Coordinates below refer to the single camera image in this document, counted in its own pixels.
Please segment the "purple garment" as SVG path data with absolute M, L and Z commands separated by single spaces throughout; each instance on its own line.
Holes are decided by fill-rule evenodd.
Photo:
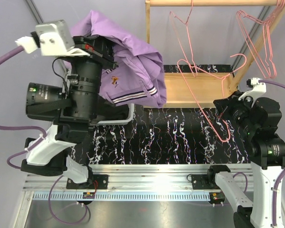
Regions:
M 152 45 L 137 38 L 104 14 L 91 10 L 70 29 L 72 36 L 99 35 L 114 43 L 115 70 L 103 70 L 100 96 L 121 106 L 162 108 L 167 102 L 163 59 Z

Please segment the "pink hanger with purple garment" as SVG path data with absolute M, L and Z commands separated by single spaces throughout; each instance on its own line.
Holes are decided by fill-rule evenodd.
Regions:
M 183 78 L 183 80 L 185 81 L 185 84 L 186 84 L 187 88 L 189 89 L 189 91 L 190 91 L 190 93 L 191 93 L 191 95 L 192 95 L 194 101 L 195 101 L 196 104 L 198 105 L 198 108 L 201 110 L 202 114 L 204 115 L 204 117 L 205 117 L 206 120 L 208 121 L 210 127 L 212 128 L 212 130 L 214 131 L 214 133 L 216 134 L 216 136 L 218 137 L 218 139 L 219 139 L 222 143 L 227 143 L 227 142 L 230 140 L 230 138 L 231 138 L 231 134 L 230 134 L 230 130 L 229 130 L 228 124 L 226 123 L 226 121 L 223 121 L 223 123 L 226 125 L 227 132 L 228 132 L 228 137 L 227 137 L 227 139 L 223 140 L 223 139 L 220 137 L 220 135 L 219 135 L 219 133 L 217 132 L 217 130 L 215 129 L 215 127 L 213 126 L 212 122 L 209 120 L 208 116 L 207 116 L 207 115 L 205 114 L 205 112 L 203 111 L 203 108 L 206 107 L 206 105 L 209 105 L 210 103 L 213 104 L 213 101 L 214 101 L 216 98 L 218 98 L 218 95 L 215 93 L 214 95 L 211 95 L 211 98 L 210 98 L 210 99 L 209 99 L 208 97 L 207 97 L 207 100 L 204 98 L 204 101 L 202 101 L 202 105 L 203 105 L 203 106 L 201 106 L 200 102 L 197 100 L 195 94 L 193 93 L 193 91 L 192 91 L 190 85 L 188 84 L 188 82 L 187 82 L 187 80 L 186 80 L 186 77 L 184 76 L 184 73 L 183 73 L 183 71 L 181 70 L 181 67 L 180 67 L 180 65 L 179 65 L 179 62 L 185 62 L 185 63 L 187 63 L 187 65 L 188 65 L 188 67 L 189 67 L 189 69 L 190 69 L 190 72 L 192 73 L 192 75 L 193 75 L 194 78 L 202 79 L 202 77 L 199 77 L 199 76 L 198 76 L 198 73 L 202 72 L 202 73 L 204 73 L 204 74 L 207 74 L 207 76 L 205 77 L 206 80 L 209 80 L 210 77 L 214 77 L 214 80 L 219 80 L 220 83 L 221 83 L 221 98 L 225 98 L 225 97 L 224 97 L 224 92 L 225 92 L 224 81 L 225 81 L 227 78 L 229 78 L 233 73 L 235 73 L 236 71 L 238 71 L 239 69 L 241 69 L 241 68 L 246 64 L 246 62 L 247 62 L 247 57 L 246 57 L 246 55 L 241 54 L 241 53 L 234 54 L 234 55 L 230 56 L 230 58 L 232 58 L 232 57 L 237 57 L 237 56 L 243 57 L 243 58 L 244 58 L 244 63 L 243 63 L 240 67 L 236 68 L 236 69 L 233 70 L 232 72 L 227 73 L 227 74 L 224 75 L 224 76 L 218 76 L 217 73 L 207 72 L 207 71 L 203 70 L 202 68 L 197 67 L 197 65 L 195 64 L 195 62 L 193 61 L 193 59 L 192 59 L 193 64 L 190 64 L 190 62 L 189 62 L 187 59 L 180 59 L 180 60 L 178 60 L 177 65 L 176 65 L 177 68 L 178 68 L 178 70 L 179 70 L 179 72 L 180 72 L 180 74 L 181 74 L 181 76 L 182 76 L 182 78 Z

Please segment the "pink wire hanger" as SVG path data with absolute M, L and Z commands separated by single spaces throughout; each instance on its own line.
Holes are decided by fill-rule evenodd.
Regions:
M 198 76 L 197 65 L 194 61 L 194 53 L 191 44 L 189 20 L 193 10 L 193 1 L 190 1 L 190 10 L 186 18 L 180 18 L 176 13 L 170 11 L 169 20 L 176 35 L 177 43 L 180 46 L 182 58 L 178 60 L 177 66 L 186 64 L 194 78 Z

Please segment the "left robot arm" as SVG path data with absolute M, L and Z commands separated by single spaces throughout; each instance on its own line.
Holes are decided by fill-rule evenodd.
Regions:
M 56 54 L 71 64 L 63 87 L 30 83 L 26 114 L 52 125 L 28 147 L 21 170 L 41 176 L 63 175 L 88 189 L 93 185 L 92 169 L 74 161 L 66 152 L 81 143 L 97 124 L 97 106 L 103 70 L 114 70 L 114 43 L 101 36 L 75 36 L 75 47 Z

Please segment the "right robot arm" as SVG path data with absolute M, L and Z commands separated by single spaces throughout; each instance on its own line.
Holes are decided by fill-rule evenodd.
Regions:
M 219 187 L 233 209 L 237 228 L 282 228 L 280 174 L 285 171 L 285 142 L 276 134 L 282 117 L 277 101 L 261 97 L 254 99 L 234 92 L 213 104 L 223 120 L 234 120 L 243 130 L 254 181 L 254 198 L 249 200 L 235 183 L 226 165 L 211 165 L 206 183 Z

